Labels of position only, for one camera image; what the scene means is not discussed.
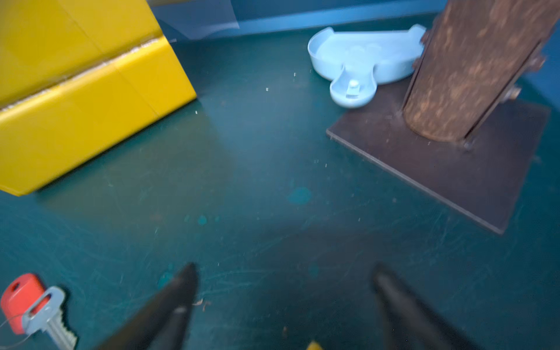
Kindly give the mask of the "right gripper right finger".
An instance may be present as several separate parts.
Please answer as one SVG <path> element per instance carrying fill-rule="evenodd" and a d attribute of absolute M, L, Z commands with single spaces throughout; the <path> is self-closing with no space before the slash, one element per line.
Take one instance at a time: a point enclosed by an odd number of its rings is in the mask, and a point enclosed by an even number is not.
<path fill-rule="evenodd" d="M 425 303 L 389 266 L 370 275 L 386 349 L 478 349 L 463 332 Z"/>

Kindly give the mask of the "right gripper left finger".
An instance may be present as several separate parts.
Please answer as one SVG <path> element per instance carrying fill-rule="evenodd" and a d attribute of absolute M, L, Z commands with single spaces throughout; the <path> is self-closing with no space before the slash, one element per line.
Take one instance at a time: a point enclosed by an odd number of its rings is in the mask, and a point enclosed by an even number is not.
<path fill-rule="evenodd" d="M 181 349 L 198 290 L 197 265 L 188 263 L 98 349 Z"/>

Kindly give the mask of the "yellow drawer cabinet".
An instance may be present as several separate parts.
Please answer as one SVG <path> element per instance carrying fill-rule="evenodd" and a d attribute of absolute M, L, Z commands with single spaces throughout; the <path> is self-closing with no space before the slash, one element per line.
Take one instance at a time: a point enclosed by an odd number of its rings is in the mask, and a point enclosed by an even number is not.
<path fill-rule="evenodd" d="M 1 190 L 27 195 L 196 92 L 145 1 L 1 3 Z"/>

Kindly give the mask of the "red tagged key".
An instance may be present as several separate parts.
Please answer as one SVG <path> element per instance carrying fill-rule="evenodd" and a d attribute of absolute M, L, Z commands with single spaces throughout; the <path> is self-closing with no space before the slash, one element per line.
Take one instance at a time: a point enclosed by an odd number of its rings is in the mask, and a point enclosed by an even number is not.
<path fill-rule="evenodd" d="M 1 311 L 15 335 L 47 334 L 58 349 L 76 348 L 78 338 L 64 322 L 66 292 L 46 288 L 34 274 L 23 274 L 11 282 L 1 296 Z"/>

